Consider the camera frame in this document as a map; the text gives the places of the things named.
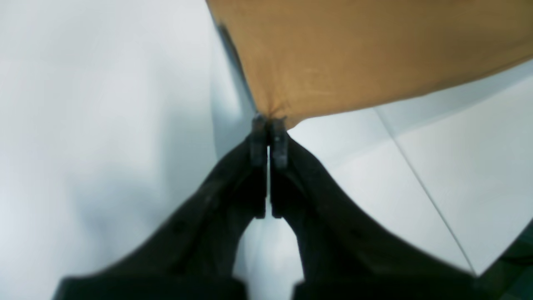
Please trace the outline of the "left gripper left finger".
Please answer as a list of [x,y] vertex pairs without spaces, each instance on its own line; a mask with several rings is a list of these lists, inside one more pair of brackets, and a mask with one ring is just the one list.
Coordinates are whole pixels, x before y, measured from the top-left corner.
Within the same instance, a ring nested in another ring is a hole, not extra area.
[[68,277],[55,300],[245,300],[232,276],[242,234],[265,217],[267,120],[224,156],[198,190],[125,258],[85,277]]

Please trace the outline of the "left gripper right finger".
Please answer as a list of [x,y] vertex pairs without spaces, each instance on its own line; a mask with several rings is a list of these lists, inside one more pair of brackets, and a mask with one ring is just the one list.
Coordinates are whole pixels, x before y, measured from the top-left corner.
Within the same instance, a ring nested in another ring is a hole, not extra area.
[[363,212],[325,167],[269,122],[271,202],[294,231],[304,271],[295,300],[486,300],[477,281]]

